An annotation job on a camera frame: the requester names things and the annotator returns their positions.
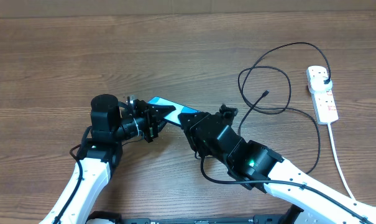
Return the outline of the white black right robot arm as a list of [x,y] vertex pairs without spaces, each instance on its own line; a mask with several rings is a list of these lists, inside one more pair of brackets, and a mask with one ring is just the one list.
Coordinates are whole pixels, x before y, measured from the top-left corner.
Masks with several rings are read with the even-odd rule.
[[297,207],[285,223],[376,223],[376,207],[358,202],[299,170],[271,148],[245,141],[220,113],[178,116],[200,158],[213,156],[227,167],[231,185],[257,188]]

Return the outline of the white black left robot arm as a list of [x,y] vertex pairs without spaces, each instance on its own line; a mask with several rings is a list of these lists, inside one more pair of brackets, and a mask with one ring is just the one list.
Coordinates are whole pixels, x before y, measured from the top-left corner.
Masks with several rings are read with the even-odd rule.
[[93,212],[93,205],[113,177],[123,145],[137,136],[152,142],[166,125],[166,116],[176,110],[142,100],[123,103],[109,94],[94,97],[91,126],[70,150],[76,161],[73,174],[43,223],[121,223],[120,214]]

